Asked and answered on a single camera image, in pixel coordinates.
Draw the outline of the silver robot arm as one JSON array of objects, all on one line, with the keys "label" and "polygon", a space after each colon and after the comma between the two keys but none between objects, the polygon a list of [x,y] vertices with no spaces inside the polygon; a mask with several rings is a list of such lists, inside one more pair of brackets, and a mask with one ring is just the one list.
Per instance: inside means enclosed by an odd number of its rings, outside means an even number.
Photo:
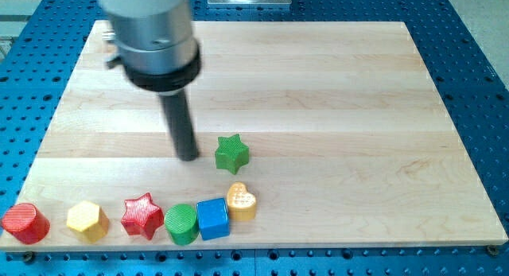
[{"label": "silver robot arm", "polygon": [[98,0],[115,33],[127,78],[136,86],[174,95],[200,73],[188,0]]}]

